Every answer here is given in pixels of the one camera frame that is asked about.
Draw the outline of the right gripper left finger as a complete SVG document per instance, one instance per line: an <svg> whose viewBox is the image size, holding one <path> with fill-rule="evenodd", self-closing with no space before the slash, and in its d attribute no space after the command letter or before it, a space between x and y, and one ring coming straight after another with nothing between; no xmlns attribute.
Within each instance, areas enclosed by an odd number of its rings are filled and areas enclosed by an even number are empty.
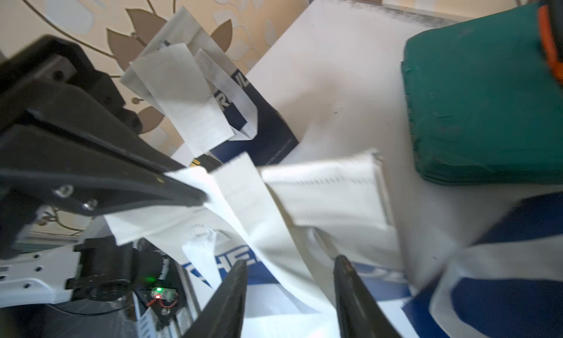
<svg viewBox="0 0 563 338"><path fill-rule="evenodd" d="M241 337L247 286L247 264L238 260L182 338Z"/></svg>

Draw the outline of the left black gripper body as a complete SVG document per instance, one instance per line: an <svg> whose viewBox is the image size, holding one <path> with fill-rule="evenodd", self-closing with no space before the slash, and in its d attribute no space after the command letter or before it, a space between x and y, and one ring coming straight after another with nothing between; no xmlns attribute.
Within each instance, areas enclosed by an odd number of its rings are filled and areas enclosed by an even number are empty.
<svg viewBox="0 0 563 338"><path fill-rule="evenodd" d="M110 75L76 43L45 35L1 64L1 257L44 206L83 216L201 206L170 178L181 164L140 136Z"/></svg>

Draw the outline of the white receipt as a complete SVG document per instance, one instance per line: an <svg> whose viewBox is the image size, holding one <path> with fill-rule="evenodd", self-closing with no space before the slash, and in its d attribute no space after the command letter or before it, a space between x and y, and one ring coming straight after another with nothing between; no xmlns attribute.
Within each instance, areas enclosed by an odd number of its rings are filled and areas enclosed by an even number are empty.
<svg viewBox="0 0 563 338"><path fill-rule="evenodd" d="M193 157L234 136L189 48L165 47L135 60L134 73L170 119Z"/></svg>

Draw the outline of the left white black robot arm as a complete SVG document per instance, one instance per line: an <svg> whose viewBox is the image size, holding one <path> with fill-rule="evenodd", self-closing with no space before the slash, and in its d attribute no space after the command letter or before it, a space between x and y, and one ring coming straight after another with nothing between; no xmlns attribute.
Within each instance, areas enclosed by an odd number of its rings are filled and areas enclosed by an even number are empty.
<svg viewBox="0 0 563 338"><path fill-rule="evenodd" d="M52 35L1 64L1 306L114 301L166 276L169 263L113 237L19 254L46 207L96 217L149 206L201 206L205 192L169 177L111 77Z"/></svg>

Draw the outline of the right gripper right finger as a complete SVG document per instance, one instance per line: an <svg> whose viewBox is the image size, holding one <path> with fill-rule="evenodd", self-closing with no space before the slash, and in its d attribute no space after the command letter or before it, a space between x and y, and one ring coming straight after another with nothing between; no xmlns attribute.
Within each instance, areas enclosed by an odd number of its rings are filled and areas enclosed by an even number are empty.
<svg viewBox="0 0 563 338"><path fill-rule="evenodd" d="M336 257L333 276L342 338L400 338L346 256Z"/></svg>

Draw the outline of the blue white bag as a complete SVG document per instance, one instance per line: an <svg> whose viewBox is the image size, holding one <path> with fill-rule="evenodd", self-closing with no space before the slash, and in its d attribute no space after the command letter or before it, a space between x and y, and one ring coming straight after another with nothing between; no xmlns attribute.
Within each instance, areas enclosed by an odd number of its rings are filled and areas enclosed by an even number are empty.
<svg viewBox="0 0 563 338"><path fill-rule="evenodd" d="M561 337L562 194L520 201L403 311L420 337Z"/></svg>
<svg viewBox="0 0 563 338"><path fill-rule="evenodd" d="M366 150L343 159L256 167L242 154L213 172L172 178L205 191L199 207L154 206L106 217L118 244L145 238L218 289L235 264L249 271L245 337L336 337L334 262L347 257L405 337L411 298L384 175Z"/></svg>

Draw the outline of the dark blue bag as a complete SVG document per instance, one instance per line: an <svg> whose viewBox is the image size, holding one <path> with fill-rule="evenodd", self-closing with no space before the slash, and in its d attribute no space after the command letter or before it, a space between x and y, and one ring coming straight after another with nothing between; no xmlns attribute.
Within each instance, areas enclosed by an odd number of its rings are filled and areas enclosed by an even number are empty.
<svg viewBox="0 0 563 338"><path fill-rule="evenodd" d="M121 83L163 113L191 155L226 163L247 153L280 163L299 143L197 20L180 8L130 63Z"/></svg>

